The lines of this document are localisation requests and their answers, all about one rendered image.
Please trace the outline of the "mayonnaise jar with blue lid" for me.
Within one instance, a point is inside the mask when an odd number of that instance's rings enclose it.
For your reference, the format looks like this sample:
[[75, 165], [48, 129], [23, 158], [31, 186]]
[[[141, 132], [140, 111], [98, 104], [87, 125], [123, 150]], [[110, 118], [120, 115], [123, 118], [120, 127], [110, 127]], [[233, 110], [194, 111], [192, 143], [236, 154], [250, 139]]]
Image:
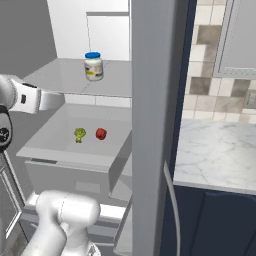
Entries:
[[103, 61], [99, 52], [87, 52], [84, 59], [85, 74], [89, 81], [103, 79]]

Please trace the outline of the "framed grey fridge door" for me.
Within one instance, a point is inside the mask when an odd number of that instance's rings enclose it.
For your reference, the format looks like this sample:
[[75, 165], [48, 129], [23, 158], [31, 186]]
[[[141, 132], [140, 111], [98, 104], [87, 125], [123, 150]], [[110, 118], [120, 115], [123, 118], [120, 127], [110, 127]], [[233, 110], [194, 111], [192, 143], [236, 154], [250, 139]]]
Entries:
[[27, 239], [20, 225], [23, 196], [6, 153], [0, 153], [0, 256], [20, 256]]

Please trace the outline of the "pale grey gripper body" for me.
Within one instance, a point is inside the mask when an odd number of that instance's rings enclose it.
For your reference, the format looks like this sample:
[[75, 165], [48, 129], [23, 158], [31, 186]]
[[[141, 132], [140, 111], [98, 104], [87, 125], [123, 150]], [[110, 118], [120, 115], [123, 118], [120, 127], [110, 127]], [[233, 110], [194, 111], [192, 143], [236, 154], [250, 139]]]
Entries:
[[40, 111], [58, 109], [65, 103], [65, 96], [61, 93], [42, 91], [40, 100]]

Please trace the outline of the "white fridge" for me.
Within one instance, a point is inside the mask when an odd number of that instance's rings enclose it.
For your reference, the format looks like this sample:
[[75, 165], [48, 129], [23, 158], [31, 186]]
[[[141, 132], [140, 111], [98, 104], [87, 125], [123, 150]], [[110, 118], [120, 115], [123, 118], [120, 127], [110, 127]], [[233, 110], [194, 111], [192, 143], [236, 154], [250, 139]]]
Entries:
[[[99, 52], [102, 61], [131, 62], [131, 0], [0, 0], [0, 74], [24, 81], [55, 59], [84, 61], [87, 52]], [[64, 104], [130, 109], [132, 104], [132, 96], [57, 93], [65, 96]], [[11, 111], [13, 139], [0, 152], [8, 155], [23, 196], [20, 225], [27, 245], [38, 227], [36, 201], [42, 192], [34, 192], [25, 162], [40, 159], [17, 153], [58, 109], [36, 114]], [[128, 139], [130, 146], [122, 147], [109, 168], [87, 168], [107, 171], [113, 184], [120, 177], [130, 177], [132, 184], [132, 130]], [[132, 256], [131, 199], [126, 207], [99, 205], [97, 222], [87, 228], [89, 238], [102, 256]]]

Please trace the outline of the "green broccoli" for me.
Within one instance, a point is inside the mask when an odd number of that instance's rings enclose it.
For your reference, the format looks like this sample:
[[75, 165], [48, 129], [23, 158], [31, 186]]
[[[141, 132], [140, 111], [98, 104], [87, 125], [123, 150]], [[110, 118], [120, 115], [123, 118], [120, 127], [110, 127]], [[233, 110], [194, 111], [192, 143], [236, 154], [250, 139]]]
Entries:
[[76, 128], [74, 131], [74, 135], [76, 137], [76, 142], [81, 143], [82, 138], [86, 135], [86, 131], [84, 128]]

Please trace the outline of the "navy side panel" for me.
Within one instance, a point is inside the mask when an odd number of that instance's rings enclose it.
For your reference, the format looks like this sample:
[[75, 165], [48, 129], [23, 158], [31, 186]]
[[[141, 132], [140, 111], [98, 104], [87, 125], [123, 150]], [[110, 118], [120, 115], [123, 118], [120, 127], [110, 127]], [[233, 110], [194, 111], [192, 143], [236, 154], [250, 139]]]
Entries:
[[185, 95], [185, 87], [187, 81], [187, 72], [189, 65], [189, 56], [193, 35], [194, 19], [196, 13], [197, 0], [188, 1], [188, 10], [187, 10], [187, 19], [186, 19], [186, 28], [183, 42], [183, 52], [182, 52], [182, 61], [181, 61], [181, 70], [180, 70], [180, 79], [179, 79], [179, 88], [178, 88], [178, 98], [176, 104], [176, 113], [175, 113], [175, 122], [174, 122], [174, 132], [173, 132], [173, 142], [170, 158], [170, 175], [174, 177], [178, 140], [180, 135], [180, 126], [182, 119], [182, 110], [183, 102]]

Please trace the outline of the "grey glass fridge shelf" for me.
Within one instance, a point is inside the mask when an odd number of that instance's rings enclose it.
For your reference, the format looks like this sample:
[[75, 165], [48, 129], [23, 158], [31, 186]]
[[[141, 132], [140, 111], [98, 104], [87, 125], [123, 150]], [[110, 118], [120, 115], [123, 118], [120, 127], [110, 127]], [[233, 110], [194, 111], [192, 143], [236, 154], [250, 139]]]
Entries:
[[130, 61], [104, 60], [103, 71], [102, 80], [90, 82], [85, 76], [82, 59], [55, 59], [23, 80], [42, 89], [65, 94], [132, 96]]

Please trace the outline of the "grey fridge shelf with rim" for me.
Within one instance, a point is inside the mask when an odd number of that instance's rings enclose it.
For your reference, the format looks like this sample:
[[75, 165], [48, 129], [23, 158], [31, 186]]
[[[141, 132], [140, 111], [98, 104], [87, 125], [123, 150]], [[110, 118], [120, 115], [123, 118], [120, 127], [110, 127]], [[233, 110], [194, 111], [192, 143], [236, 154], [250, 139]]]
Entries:
[[[130, 108], [64, 104], [18, 151], [18, 157], [48, 160], [83, 167], [109, 168], [123, 146], [129, 147], [132, 130]], [[74, 131], [86, 135], [76, 142]], [[104, 140], [96, 130], [104, 128]]]

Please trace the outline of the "grey wall cupboard door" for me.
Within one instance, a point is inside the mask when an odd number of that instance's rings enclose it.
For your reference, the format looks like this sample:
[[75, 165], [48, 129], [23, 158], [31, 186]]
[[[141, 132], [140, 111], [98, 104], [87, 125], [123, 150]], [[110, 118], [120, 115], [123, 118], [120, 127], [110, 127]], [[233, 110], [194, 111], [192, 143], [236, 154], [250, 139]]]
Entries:
[[227, 0], [213, 74], [256, 79], [256, 0]]

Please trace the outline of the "navy base cupboard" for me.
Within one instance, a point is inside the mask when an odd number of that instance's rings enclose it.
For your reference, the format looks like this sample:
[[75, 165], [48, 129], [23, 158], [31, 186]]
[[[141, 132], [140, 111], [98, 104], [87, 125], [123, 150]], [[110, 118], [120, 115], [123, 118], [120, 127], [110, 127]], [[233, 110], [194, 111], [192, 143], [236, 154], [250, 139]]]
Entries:
[[160, 256], [256, 256], [256, 196], [177, 186], [181, 249], [171, 201]]

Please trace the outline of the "grey fridge drawer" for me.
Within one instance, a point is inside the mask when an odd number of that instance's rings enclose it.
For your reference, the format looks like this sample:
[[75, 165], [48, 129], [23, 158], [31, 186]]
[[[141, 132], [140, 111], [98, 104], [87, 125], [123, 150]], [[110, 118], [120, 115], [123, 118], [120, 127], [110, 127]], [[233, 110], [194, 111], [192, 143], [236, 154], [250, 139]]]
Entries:
[[107, 171], [28, 160], [25, 162], [34, 192], [60, 190], [87, 195], [101, 204], [126, 207], [132, 196], [131, 178], [113, 184]]

